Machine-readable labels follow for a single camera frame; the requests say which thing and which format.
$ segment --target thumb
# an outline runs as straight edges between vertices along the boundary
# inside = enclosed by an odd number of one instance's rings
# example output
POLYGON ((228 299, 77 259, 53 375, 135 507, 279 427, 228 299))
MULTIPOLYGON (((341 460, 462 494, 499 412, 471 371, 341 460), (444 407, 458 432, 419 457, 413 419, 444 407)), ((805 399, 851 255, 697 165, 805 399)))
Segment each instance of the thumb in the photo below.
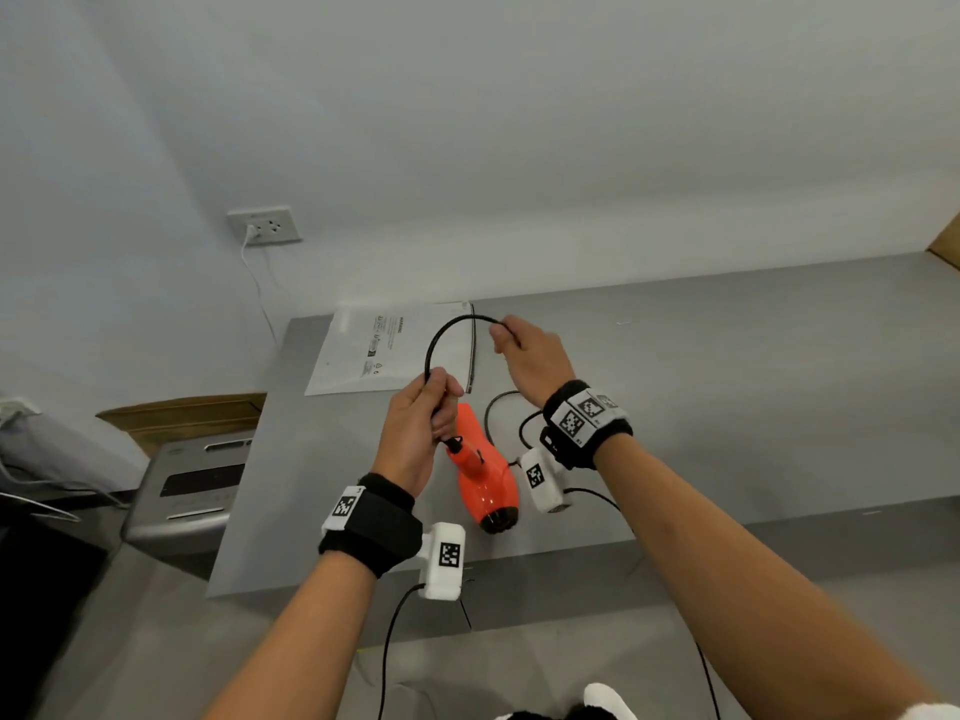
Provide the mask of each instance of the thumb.
POLYGON ((520 350, 514 334, 505 325, 496 323, 489 327, 489 335, 493 338, 493 350, 504 356, 511 356, 520 350))
POLYGON ((430 379, 420 390, 419 396, 414 399, 414 407, 433 412, 447 393, 447 372, 437 366, 430 371, 430 379))

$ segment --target gray table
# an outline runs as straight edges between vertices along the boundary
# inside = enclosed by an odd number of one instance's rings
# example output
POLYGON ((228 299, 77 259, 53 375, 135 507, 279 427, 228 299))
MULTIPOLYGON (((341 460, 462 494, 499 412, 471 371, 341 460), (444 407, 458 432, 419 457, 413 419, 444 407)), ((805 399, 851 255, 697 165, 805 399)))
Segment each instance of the gray table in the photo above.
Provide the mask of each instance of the gray table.
MULTIPOLYGON (((928 253, 480 300, 563 342, 636 434, 698 490, 808 573, 960 556, 960 273, 928 253)), ((320 524, 369 468, 388 392, 304 396, 329 315, 291 322, 208 596, 278 611, 317 559, 320 524)), ((483 328, 478 416, 512 387, 483 328)), ((533 411, 501 400, 491 431, 508 459, 533 411)), ((606 489, 594 472, 571 485, 606 489)), ((471 524, 438 453, 415 513, 467 526, 459 605, 414 601, 397 637, 434 636, 661 601, 626 523, 576 495, 555 515, 521 491, 521 519, 471 524)), ((413 563, 380 581, 364 643, 382 642, 413 563)))

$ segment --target gray appliance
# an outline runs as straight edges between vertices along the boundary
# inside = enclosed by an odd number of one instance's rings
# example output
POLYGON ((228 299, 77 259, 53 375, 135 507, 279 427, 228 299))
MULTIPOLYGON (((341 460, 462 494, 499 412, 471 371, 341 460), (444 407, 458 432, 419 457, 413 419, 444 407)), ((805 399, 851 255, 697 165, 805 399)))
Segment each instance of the gray appliance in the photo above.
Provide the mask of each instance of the gray appliance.
POLYGON ((253 440, 246 431, 164 444, 130 506, 123 540, 210 579, 253 440))

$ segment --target wrist strap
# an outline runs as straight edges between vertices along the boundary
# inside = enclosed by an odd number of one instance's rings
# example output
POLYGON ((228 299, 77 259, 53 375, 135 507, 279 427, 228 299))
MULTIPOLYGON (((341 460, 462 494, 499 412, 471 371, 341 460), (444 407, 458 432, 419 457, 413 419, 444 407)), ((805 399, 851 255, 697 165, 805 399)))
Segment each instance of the wrist strap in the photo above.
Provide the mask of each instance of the wrist strap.
POLYGON ((596 470, 594 454, 613 435, 633 435, 627 412, 587 382, 573 379, 558 388, 543 405, 546 426, 540 441, 568 470, 596 470))
POLYGON ((318 551, 353 556, 380 578, 421 548, 424 525, 413 515, 414 497, 376 472, 347 487, 323 522, 318 551))

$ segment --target wall outlet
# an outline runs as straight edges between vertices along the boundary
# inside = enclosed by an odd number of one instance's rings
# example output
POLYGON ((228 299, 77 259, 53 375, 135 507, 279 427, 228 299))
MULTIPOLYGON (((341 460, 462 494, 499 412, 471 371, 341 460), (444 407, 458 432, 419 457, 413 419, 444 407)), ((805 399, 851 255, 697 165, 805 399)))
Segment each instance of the wall outlet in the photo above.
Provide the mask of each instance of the wall outlet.
POLYGON ((256 231, 247 243, 251 246, 298 243, 304 239, 297 231, 290 207, 231 209, 226 213, 226 221, 240 242, 247 239, 247 227, 255 227, 256 231))
POLYGON ((0 397, 0 429, 21 417, 41 414, 43 411, 40 407, 22 396, 0 397))

